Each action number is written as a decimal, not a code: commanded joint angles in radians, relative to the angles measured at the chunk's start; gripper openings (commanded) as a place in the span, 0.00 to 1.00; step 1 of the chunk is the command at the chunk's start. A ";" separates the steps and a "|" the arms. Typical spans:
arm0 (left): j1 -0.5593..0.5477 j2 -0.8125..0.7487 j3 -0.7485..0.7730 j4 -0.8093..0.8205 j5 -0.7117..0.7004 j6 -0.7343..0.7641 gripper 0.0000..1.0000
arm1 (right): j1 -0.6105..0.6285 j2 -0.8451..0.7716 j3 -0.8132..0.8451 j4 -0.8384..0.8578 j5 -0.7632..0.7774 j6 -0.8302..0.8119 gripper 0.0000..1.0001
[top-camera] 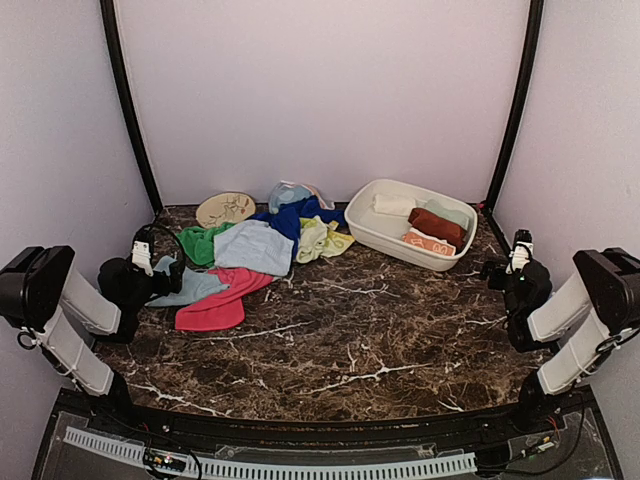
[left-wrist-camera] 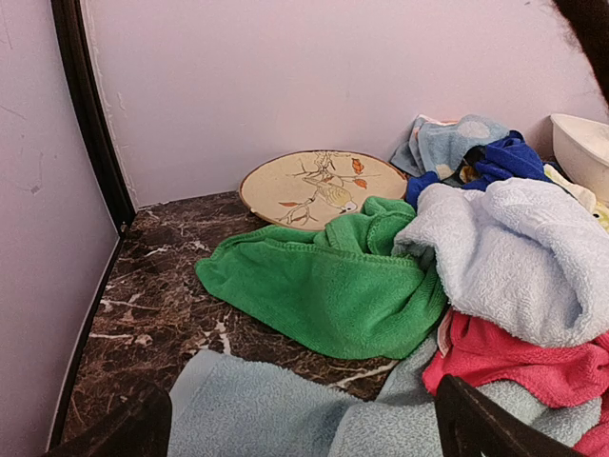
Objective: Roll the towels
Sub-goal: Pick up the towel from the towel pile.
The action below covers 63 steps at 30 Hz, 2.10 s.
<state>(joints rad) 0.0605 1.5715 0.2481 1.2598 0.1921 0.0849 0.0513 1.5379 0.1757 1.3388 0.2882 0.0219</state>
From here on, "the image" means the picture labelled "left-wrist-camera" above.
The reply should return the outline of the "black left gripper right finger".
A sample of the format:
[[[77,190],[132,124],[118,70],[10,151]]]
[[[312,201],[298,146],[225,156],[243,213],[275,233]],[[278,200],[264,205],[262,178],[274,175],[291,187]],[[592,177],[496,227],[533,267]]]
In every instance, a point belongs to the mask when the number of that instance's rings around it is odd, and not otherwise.
[[[444,456],[579,455],[532,429],[459,377],[442,377],[435,412]]]

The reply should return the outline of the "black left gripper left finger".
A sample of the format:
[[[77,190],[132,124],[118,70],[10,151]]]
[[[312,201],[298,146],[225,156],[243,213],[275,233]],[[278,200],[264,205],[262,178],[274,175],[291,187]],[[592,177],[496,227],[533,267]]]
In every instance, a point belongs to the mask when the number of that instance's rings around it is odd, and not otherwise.
[[[44,456],[167,456],[172,404],[168,393],[143,386],[83,434]]]

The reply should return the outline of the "large pale blue towel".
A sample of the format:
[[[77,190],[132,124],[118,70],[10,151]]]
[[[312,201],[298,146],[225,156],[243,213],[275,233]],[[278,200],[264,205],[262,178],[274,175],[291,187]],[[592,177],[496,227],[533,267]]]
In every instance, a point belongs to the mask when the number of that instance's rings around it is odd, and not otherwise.
[[[393,252],[433,261],[455,310],[528,343],[574,347],[608,330],[608,233],[555,184],[433,184]]]

